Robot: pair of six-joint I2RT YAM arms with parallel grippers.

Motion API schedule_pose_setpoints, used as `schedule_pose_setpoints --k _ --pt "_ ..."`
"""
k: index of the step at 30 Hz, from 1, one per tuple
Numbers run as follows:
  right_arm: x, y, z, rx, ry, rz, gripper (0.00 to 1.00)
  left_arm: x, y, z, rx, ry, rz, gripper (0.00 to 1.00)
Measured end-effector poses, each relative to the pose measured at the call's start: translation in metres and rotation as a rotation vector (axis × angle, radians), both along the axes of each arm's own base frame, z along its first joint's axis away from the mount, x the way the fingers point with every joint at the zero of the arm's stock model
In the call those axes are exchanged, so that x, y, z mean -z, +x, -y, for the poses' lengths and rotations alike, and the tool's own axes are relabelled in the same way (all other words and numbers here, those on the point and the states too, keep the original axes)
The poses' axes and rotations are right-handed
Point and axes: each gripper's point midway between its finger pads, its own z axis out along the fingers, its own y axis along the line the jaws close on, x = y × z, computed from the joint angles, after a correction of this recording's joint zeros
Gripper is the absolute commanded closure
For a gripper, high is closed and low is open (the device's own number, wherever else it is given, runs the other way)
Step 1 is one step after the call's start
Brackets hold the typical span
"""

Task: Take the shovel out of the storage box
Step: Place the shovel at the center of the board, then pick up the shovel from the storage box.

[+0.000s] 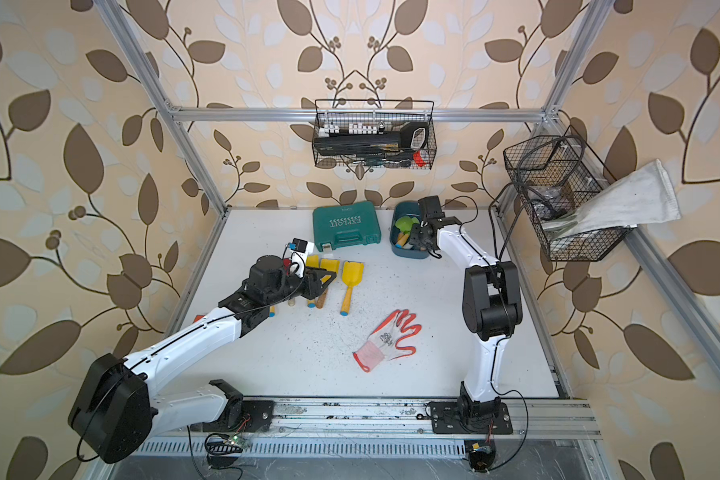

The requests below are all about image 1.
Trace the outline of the yellow shovel wooden handle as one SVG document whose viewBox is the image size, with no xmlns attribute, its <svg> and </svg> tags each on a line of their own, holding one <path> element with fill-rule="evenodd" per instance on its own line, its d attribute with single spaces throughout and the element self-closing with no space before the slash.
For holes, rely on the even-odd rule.
<svg viewBox="0 0 720 480">
<path fill-rule="evenodd" d="M 329 286 L 338 274 L 340 261 L 338 259 L 322 259 L 320 262 L 320 267 L 329 272 L 329 275 L 326 275 L 322 278 L 322 285 L 324 289 L 316 301 L 316 307 L 318 309 L 322 309 L 325 304 Z"/>
</svg>

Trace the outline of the green trowel wooden handle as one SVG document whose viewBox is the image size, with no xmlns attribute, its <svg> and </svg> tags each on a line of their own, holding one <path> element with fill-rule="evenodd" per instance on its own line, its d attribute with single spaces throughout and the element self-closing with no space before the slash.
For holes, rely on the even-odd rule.
<svg viewBox="0 0 720 480">
<path fill-rule="evenodd" d="M 420 223 L 419 219 L 411 216 L 402 216 L 395 221 L 395 227 L 398 229 L 398 237 L 395 242 L 397 248 L 406 249 L 414 226 Z"/>
</svg>

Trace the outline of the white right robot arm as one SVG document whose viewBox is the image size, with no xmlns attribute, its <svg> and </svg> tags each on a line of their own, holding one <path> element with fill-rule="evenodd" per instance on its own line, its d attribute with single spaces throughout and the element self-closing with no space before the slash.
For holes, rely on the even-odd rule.
<svg viewBox="0 0 720 480">
<path fill-rule="evenodd" d="M 448 432 L 489 432 L 504 416 L 497 382 L 506 344 L 523 319 L 517 267 L 480 248 L 453 217 L 414 225 L 409 242 L 433 256 L 447 255 L 463 270 L 462 317 L 475 339 L 455 406 L 435 417 Z"/>
</svg>

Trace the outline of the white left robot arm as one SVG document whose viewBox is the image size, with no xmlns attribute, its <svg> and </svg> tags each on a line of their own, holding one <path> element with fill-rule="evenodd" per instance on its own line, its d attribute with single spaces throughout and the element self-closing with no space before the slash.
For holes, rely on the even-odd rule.
<svg viewBox="0 0 720 480">
<path fill-rule="evenodd" d="M 215 350 L 259 326 L 272 306 L 293 297 L 315 300 L 336 273 L 306 264 L 305 255 L 265 255 L 230 296 L 199 321 L 123 358 L 99 357 L 89 367 L 68 424 L 102 461 L 113 464 L 154 435 L 198 423 L 229 421 L 242 400 L 228 382 L 165 397 L 163 389 Z"/>
</svg>

